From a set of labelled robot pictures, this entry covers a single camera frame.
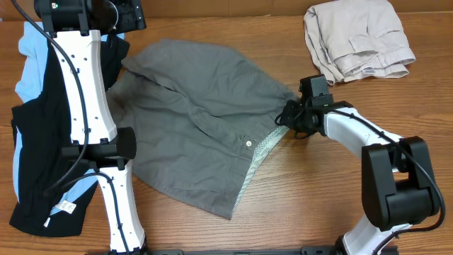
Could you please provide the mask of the grey shorts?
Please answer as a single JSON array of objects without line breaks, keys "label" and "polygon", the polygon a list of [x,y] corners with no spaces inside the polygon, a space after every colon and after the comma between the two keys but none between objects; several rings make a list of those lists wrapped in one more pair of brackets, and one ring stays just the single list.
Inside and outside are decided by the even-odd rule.
[{"label": "grey shorts", "polygon": [[176,200],[229,219],[287,128],[294,93],[231,47],[161,40],[124,58],[108,90],[115,124],[137,140],[133,174]]}]

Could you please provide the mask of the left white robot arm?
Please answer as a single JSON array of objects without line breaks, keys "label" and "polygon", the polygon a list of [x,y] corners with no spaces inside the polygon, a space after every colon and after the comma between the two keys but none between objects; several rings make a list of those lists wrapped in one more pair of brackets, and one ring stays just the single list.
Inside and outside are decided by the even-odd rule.
[{"label": "left white robot arm", "polygon": [[101,37],[146,27],[140,0],[36,0],[46,36],[59,58],[71,117],[71,144],[62,150],[85,164],[102,190],[110,226],[109,254],[146,254],[132,187],[137,151],[131,127],[116,127],[105,96]]}]

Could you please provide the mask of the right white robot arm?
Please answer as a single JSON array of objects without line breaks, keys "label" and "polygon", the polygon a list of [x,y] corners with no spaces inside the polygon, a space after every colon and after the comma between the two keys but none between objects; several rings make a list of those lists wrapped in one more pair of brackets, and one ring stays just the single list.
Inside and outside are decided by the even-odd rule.
[{"label": "right white robot arm", "polygon": [[429,232],[445,220],[445,200],[435,182],[428,147],[363,118],[345,101],[312,104],[290,100],[275,119],[296,133],[320,133],[362,162],[364,216],[333,246],[305,246],[302,254],[397,254],[388,243],[401,234]]}]

